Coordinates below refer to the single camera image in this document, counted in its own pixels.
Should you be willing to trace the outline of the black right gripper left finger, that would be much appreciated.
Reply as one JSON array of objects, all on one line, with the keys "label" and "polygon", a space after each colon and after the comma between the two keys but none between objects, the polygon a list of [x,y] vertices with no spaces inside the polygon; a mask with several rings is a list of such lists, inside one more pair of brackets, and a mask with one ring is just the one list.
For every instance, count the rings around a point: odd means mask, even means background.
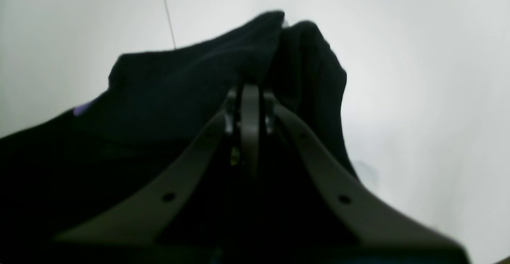
[{"label": "black right gripper left finger", "polygon": [[232,89],[225,106],[158,177],[111,209],[55,237],[56,242],[145,246],[155,242],[193,195],[224,137],[248,136],[251,87]]}]

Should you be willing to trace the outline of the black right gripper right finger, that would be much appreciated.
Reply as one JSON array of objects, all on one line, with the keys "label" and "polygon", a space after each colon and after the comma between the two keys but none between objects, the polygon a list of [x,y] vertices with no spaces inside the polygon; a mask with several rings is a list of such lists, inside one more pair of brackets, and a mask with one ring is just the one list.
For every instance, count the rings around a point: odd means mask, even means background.
[{"label": "black right gripper right finger", "polygon": [[460,244],[385,204],[355,180],[313,130],[271,91],[251,86],[251,175],[260,163],[261,139],[284,131],[328,211],[356,243],[310,249],[298,256],[319,264],[468,264]]}]

